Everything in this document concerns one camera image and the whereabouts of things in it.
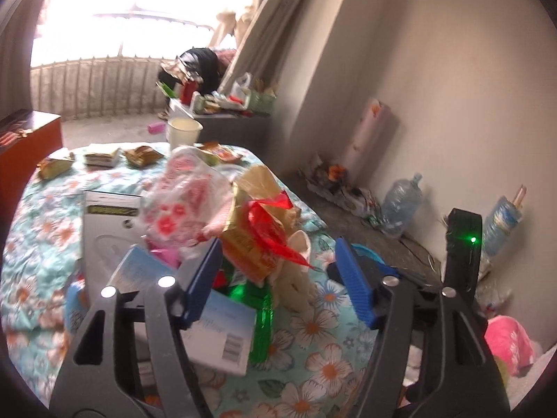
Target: pink stuffed toy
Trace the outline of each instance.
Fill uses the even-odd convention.
[[[508,316],[489,320],[485,340],[491,353],[505,362],[512,376],[518,375],[520,369],[530,366],[536,359],[524,327]]]

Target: white plastic container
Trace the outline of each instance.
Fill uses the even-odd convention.
[[[178,146],[192,146],[199,138],[203,126],[193,118],[177,116],[166,124],[166,140],[171,151]]]

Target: green bottle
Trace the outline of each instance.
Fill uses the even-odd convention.
[[[250,362],[263,363],[267,359],[273,333],[273,295],[271,286],[265,282],[263,287],[257,287],[240,272],[236,271],[236,275],[230,284],[228,296],[232,300],[243,303],[257,311]]]

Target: blue gripper pad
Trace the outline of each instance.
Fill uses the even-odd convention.
[[[400,278],[397,270],[380,262],[371,261],[374,264],[373,271],[364,275],[358,263],[360,256],[354,255],[354,252],[342,237],[336,240],[335,256],[340,276],[346,286],[358,319],[369,328],[375,328],[378,317],[373,311],[374,287],[377,287],[386,275]],[[373,287],[366,277],[373,279]]]

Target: table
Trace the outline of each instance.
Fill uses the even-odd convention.
[[[168,153],[167,143],[154,148]],[[74,150],[73,168],[52,181],[33,174],[4,252],[0,312],[9,355],[45,405],[69,346],[63,307],[68,278],[81,254],[83,190],[139,194],[164,168],[159,162],[144,170],[130,169],[121,158],[113,169],[90,169],[83,163],[86,150]],[[235,150],[244,154],[243,166],[261,163],[246,149]],[[296,195],[289,195],[302,209],[301,226],[310,235],[317,299],[303,314],[277,308],[268,360],[250,366],[245,377],[197,366],[202,391],[219,418],[332,418],[360,382],[374,346],[376,332],[364,328],[345,289],[322,271],[334,254],[325,223]]]
[[[203,126],[198,141],[205,143],[218,141],[249,149],[257,156],[263,156],[267,149],[267,138],[271,127],[271,116],[254,115],[251,117],[229,113],[196,115],[178,99],[171,99],[168,117],[193,117]]]

